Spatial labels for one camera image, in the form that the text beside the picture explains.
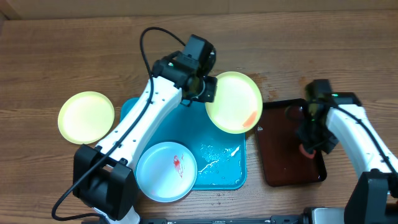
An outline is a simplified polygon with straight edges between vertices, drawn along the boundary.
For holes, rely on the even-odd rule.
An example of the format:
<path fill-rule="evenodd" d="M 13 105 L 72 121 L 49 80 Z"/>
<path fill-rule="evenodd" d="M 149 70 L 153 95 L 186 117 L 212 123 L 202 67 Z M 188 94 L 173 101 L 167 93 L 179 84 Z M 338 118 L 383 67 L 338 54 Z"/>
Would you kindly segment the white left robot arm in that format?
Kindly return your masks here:
<path fill-rule="evenodd" d="M 191 55 L 157 60 L 138 102 L 95 147 L 82 144 L 74 155 L 73 195 L 95 209 L 100 223 L 139 223 L 134 211 L 138 186 L 133 170 L 149 139 L 182 100 L 212 102 L 215 57 Z"/>

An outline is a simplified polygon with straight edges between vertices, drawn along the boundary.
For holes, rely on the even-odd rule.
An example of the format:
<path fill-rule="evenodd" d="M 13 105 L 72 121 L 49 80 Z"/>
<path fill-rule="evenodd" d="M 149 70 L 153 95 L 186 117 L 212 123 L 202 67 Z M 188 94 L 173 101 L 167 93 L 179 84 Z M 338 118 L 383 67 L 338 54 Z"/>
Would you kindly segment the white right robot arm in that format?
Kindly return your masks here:
<path fill-rule="evenodd" d="M 300 152 L 314 158 L 341 144 L 358 175 L 358 182 L 343 208 L 305 209 L 309 223 L 397 223 L 397 157 L 368 120 L 354 93 L 326 93 L 311 97 L 298 129 Z"/>

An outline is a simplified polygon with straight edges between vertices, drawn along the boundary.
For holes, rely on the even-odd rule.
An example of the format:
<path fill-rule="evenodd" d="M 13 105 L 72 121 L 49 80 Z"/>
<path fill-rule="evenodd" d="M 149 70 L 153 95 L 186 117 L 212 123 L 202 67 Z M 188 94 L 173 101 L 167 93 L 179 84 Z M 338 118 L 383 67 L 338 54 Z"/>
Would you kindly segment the yellow plate with sauce swirl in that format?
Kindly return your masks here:
<path fill-rule="evenodd" d="M 256 83 L 239 72 L 224 72 L 216 76 L 216 93 L 205 109 L 213 124 L 230 134 L 242 134 L 259 121 L 262 94 Z"/>

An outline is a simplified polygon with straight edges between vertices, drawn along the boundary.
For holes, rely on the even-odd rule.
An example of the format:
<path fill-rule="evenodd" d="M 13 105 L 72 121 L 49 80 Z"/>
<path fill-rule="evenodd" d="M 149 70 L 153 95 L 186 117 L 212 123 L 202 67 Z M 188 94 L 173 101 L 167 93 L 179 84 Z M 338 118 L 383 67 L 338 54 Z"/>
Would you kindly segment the orange green sponge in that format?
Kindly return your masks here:
<path fill-rule="evenodd" d="M 308 152 L 305 148 L 303 144 L 299 145 L 299 151 L 307 158 L 309 159 L 313 159 L 315 157 L 316 151 L 311 149 L 310 152 Z"/>

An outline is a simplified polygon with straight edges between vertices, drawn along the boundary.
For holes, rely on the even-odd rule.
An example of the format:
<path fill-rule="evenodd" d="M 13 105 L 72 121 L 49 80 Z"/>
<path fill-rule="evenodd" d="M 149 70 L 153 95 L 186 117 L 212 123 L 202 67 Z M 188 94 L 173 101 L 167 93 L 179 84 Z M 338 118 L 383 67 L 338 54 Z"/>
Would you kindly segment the light blue plate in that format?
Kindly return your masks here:
<path fill-rule="evenodd" d="M 193 188 L 198 166 L 191 151 L 176 142 L 162 142 L 143 153 L 136 167 L 139 188 L 151 200 L 180 200 Z"/>

